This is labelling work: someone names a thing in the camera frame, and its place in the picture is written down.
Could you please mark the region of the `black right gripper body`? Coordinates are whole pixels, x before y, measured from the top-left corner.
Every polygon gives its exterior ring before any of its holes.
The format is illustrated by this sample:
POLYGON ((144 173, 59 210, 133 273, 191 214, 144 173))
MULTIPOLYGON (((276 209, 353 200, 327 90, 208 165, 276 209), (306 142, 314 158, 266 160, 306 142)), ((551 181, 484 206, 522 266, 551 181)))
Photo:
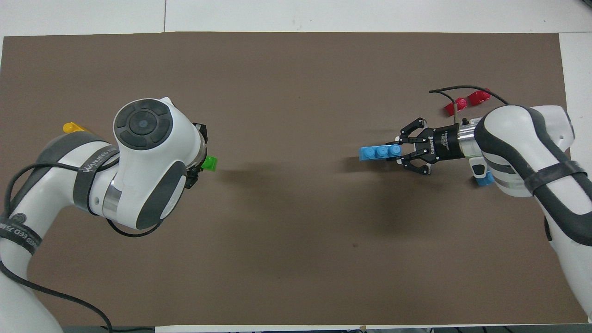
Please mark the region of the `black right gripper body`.
POLYGON ((444 160, 459 160, 461 158, 459 131, 459 125, 432 129, 431 146, 433 146, 434 157, 431 163, 444 160))

